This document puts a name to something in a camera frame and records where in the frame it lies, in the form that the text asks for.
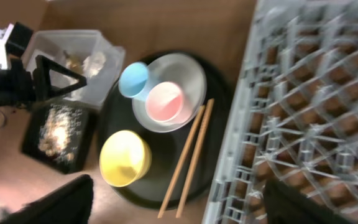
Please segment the gold snack wrapper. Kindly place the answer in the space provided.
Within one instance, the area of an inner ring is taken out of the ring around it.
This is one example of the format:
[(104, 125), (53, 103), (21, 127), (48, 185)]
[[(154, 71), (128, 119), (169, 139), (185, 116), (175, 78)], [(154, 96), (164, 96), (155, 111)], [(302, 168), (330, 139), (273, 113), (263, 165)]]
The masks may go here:
[(82, 61), (76, 55), (69, 54), (66, 50), (63, 51), (63, 54), (66, 60), (66, 68), (82, 75), (84, 73)]

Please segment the peanut shells and rice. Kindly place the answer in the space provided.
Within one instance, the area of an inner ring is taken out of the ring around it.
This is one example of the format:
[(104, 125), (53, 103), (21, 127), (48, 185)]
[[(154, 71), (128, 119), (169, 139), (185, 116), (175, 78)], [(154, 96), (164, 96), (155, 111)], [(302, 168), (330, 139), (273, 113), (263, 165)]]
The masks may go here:
[(84, 112), (79, 108), (52, 104), (40, 129), (38, 149), (57, 162), (72, 162), (77, 147), (69, 144), (73, 142), (73, 137), (80, 134), (76, 128), (82, 125), (81, 115)]

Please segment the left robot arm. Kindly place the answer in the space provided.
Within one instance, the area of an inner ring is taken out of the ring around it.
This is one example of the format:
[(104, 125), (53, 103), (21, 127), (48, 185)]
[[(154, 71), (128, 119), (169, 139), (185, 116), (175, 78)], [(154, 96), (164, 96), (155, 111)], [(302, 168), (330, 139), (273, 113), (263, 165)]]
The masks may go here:
[[(0, 106), (28, 108), (34, 103), (64, 96), (87, 85), (86, 78), (49, 58), (35, 57), (35, 70), (28, 72), (21, 57), (31, 40), (33, 30), (16, 22), (0, 29)], [(54, 87), (50, 71), (73, 78), (76, 83)]]

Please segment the wooden chopstick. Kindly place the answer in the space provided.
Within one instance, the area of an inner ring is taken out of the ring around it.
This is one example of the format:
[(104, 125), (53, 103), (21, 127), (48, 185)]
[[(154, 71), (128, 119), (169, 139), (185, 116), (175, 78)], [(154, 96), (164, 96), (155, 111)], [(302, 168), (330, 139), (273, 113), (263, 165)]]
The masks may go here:
[(171, 178), (171, 181), (170, 181), (170, 184), (168, 186), (168, 189), (166, 191), (166, 194), (164, 196), (164, 200), (161, 204), (161, 207), (160, 207), (160, 210), (159, 210), (159, 213), (158, 213), (158, 216), (157, 218), (162, 218), (163, 217), (163, 214), (164, 212), (166, 211), (167, 209), (167, 205), (170, 201), (170, 198), (172, 196), (172, 192), (176, 186), (176, 183), (177, 183), (177, 180), (178, 180), (178, 177), (180, 175), (180, 172), (182, 170), (182, 167), (184, 165), (184, 162), (185, 162), (185, 159), (187, 157), (187, 154), (188, 154), (188, 151), (190, 150), (190, 146), (191, 146), (191, 143), (193, 141), (193, 138), (194, 138), (194, 135), (195, 135), (195, 132), (196, 132), (196, 129), (201, 121), (201, 117), (204, 113), (204, 109), (205, 109), (205, 106), (201, 106), (198, 110), (198, 113), (195, 117), (195, 120), (191, 126), (191, 129), (190, 129), (190, 132), (188, 133), (188, 136), (187, 136), (187, 139), (186, 139), (186, 142), (185, 142), (185, 145), (181, 151), (181, 154), (180, 154), (180, 158), (177, 162), (177, 165), (176, 165), (176, 168), (174, 170), (174, 173), (172, 175), (172, 178)]
[(198, 114), (192, 124), (191, 130), (188, 135), (188, 137), (190, 138), (190, 145), (191, 145), (195, 137), (196, 131), (198, 131), (195, 148), (193, 150), (193, 155), (191, 157), (190, 166), (188, 169), (188, 173), (186, 175), (185, 184), (183, 186), (183, 190), (181, 193), (180, 203), (178, 205), (178, 209), (176, 212), (176, 218), (180, 218), (182, 216), (186, 204), (187, 196), (191, 187), (191, 183), (193, 181), (193, 176), (196, 170), (198, 159), (201, 154), (201, 150), (206, 135), (206, 130), (208, 128), (208, 124), (210, 121), (213, 106), (214, 106), (214, 99), (212, 98), (208, 100), (206, 106), (202, 106), (199, 109)]

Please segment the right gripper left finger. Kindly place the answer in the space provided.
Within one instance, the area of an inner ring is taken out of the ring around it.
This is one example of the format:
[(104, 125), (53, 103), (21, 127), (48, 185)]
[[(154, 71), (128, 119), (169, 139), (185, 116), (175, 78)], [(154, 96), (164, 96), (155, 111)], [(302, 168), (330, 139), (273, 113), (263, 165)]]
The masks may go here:
[(1, 220), (2, 224), (87, 224), (93, 206), (93, 180), (81, 175)]

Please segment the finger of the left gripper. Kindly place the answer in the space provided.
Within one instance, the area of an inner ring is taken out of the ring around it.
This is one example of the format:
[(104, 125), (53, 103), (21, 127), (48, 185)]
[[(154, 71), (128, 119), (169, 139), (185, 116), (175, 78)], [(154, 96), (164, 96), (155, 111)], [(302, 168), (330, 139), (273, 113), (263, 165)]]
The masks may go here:
[(43, 55), (36, 56), (35, 62), (36, 68), (32, 76), (37, 101), (66, 96), (87, 85), (87, 80), (83, 75)]

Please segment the white tissue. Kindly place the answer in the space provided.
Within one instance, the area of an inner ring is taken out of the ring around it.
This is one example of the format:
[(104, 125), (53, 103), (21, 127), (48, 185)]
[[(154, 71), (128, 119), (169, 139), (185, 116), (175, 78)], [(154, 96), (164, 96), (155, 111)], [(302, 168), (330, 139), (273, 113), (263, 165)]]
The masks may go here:
[(87, 78), (95, 77), (104, 67), (106, 56), (103, 52), (96, 52), (83, 61), (84, 76)]

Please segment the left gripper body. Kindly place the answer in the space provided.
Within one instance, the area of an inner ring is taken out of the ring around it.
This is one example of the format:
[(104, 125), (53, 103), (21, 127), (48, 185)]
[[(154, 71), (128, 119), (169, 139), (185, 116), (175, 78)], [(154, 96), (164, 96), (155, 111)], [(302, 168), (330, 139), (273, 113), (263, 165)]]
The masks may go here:
[(0, 29), (0, 106), (28, 105), (36, 100), (30, 72), (23, 56), (33, 30), (16, 22)]

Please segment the yellow bowl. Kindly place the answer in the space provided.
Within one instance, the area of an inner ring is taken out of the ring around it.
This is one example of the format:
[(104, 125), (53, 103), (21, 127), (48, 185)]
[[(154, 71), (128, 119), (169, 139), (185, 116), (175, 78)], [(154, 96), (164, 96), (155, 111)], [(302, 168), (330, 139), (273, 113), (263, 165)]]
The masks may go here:
[(113, 187), (125, 187), (143, 178), (151, 163), (149, 145), (130, 130), (118, 131), (108, 137), (99, 155), (101, 175)]

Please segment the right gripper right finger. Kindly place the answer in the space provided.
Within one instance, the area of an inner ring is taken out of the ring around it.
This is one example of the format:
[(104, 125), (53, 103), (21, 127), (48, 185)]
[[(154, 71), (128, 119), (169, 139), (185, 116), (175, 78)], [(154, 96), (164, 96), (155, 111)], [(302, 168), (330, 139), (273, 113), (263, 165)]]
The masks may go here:
[(269, 179), (264, 188), (264, 207), (268, 224), (346, 224), (332, 210), (306, 198), (297, 189), (277, 179)]

